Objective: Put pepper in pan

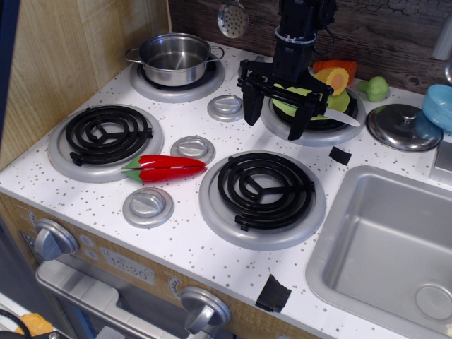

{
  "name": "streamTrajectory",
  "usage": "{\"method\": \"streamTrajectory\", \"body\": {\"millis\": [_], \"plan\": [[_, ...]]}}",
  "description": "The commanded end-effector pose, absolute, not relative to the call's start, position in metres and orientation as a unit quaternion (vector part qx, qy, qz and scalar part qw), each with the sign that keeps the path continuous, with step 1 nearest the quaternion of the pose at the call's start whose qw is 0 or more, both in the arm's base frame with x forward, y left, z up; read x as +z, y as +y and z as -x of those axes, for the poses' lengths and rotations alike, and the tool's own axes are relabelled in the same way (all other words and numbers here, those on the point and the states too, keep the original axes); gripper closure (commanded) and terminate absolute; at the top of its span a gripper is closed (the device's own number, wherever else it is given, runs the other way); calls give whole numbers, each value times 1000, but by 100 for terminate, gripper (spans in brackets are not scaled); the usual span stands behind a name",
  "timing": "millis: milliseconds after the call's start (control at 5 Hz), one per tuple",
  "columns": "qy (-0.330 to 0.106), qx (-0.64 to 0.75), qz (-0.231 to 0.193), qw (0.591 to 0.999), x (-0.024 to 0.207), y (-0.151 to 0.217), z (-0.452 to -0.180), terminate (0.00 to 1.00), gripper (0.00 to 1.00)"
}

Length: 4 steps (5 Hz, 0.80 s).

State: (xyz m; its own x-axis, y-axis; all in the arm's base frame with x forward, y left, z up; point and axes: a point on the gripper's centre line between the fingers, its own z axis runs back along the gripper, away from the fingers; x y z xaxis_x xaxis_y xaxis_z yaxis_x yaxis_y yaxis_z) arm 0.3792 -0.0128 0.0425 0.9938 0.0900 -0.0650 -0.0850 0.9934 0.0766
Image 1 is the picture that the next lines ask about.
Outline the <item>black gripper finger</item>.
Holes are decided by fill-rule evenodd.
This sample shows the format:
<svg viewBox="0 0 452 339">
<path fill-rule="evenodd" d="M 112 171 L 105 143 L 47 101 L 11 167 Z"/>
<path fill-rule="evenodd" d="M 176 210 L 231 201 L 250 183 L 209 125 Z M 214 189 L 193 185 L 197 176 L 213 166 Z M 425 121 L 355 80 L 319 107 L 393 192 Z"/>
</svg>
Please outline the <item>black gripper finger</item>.
<svg viewBox="0 0 452 339">
<path fill-rule="evenodd" d="M 295 112 L 295 117 L 288 135 L 289 141 L 298 140 L 302 136 L 315 113 L 316 102 L 311 99 L 306 99 L 305 103 L 299 106 Z"/>
<path fill-rule="evenodd" d="M 254 85 L 246 83 L 243 90 L 244 119 L 253 126 L 261 116 L 263 106 L 263 93 Z"/>
</svg>

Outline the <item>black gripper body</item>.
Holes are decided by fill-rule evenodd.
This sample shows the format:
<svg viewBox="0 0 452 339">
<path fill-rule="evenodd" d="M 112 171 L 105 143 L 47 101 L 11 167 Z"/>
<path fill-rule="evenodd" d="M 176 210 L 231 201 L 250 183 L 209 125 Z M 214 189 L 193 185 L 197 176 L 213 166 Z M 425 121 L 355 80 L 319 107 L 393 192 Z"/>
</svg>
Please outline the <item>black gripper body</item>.
<svg viewBox="0 0 452 339">
<path fill-rule="evenodd" d="M 238 86 L 250 83 L 265 96 L 281 99 L 293 105 L 303 105 L 306 99 L 316 102 L 316 107 L 325 107 L 327 99 L 333 93 L 332 87 L 315 79 L 308 67 L 311 55 L 315 51 L 316 32 L 296 37 L 283 32 L 276 32 L 277 43 L 271 62 L 240 62 L 242 68 L 238 77 Z M 306 96 L 298 95 L 287 89 L 304 88 L 310 90 Z"/>
</svg>

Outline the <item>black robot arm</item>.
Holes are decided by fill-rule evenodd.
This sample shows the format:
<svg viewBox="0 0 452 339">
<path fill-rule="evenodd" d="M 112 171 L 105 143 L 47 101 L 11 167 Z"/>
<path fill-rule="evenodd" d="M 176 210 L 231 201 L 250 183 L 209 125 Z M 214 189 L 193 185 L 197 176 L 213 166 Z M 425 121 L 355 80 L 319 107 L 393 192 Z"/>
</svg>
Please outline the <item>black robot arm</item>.
<svg viewBox="0 0 452 339">
<path fill-rule="evenodd" d="M 334 89 L 311 75 L 308 67 L 318 31 L 328 30 L 337 10 L 335 1 L 280 2 L 273 61 L 240 63 L 237 85 L 243 93 L 244 119 L 249 125 L 261 116 L 265 97 L 297 108 L 288 134 L 291 141 L 300 138 L 312 117 L 325 113 Z"/>
</svg>

